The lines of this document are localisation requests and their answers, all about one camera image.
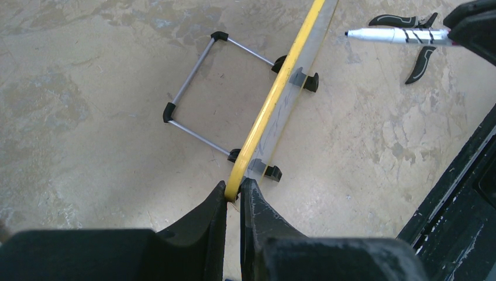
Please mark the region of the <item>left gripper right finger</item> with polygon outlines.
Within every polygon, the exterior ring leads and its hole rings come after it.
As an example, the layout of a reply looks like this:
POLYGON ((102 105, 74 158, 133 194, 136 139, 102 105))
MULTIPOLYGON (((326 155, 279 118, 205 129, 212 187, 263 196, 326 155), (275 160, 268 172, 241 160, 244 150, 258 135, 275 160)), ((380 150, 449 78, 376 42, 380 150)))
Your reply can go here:
POLYGON ((240 267, 242 280, 256 279, 256 264, 264 244, 270 239, 305 238, 263 197, 255 179, 240 185, 240 267))

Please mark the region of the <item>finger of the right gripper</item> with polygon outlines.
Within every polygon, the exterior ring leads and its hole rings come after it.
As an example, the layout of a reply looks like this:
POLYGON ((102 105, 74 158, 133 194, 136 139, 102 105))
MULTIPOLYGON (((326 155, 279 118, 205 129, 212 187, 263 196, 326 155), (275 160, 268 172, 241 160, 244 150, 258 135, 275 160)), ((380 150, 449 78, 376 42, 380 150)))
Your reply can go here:
POLYGON ((448 37, 495 65, 495 0, 460 4, 443 20, 448 37))

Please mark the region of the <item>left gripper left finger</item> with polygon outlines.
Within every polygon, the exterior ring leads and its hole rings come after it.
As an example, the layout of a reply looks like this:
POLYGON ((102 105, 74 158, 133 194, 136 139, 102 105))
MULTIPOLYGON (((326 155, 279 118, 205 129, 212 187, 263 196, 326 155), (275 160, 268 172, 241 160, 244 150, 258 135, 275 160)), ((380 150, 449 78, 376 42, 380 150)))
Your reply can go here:
POLYGON ((226 239, 226 184, 157 233, 164 256, 165 280, 222 280, 226 239))

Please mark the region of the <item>blue white marker pen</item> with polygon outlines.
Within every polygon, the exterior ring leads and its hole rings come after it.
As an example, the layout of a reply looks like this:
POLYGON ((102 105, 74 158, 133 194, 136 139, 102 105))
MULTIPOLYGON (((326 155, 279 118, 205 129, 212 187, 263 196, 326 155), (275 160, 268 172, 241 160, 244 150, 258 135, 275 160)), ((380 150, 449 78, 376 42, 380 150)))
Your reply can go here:
POLYGON ((458 43, 450 39, 448 34, 446 29, 413 28, 362 28, 345 32, 347 38, 370 42, 457 46, 458 43))

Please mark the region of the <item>yellow framed whiteboard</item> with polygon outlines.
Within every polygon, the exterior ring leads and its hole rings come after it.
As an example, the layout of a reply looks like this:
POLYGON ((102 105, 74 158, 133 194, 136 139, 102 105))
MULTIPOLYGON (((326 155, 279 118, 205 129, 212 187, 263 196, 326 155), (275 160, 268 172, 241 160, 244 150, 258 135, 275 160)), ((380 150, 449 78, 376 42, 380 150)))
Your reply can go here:
POLYGON ((294 108, 294 103, 302 90, 316 92, 319 87, 319 75, 310 75, 314 61, 322 43, 328 34, 329 26, 335 13, 337 1, 313 1, 312 6, 286 56, 275 61, 250 50, 233 40, 222 31, 211 33, 205 50, 184 81, 179 92, 163 111, 163 121, 172 124, 194 136, 210 147, 220 151, 233 163, 233 169, 225 188, 227 201, 236 201, 239 187, 245 178, 260 180, 264 177, 279 182, 282 176, 280 168, 271 166, 273 150, 276 147, 285 123, 294 108), (277 76, 269 90, 261 109, 253 122, 248 136, 240 149, 227 151, 219 145, 181 125, 174 120, 173 114, 190 82, 206 59, 211 48, 218 41, 229 42, 254 57, 264 61, 277 76))

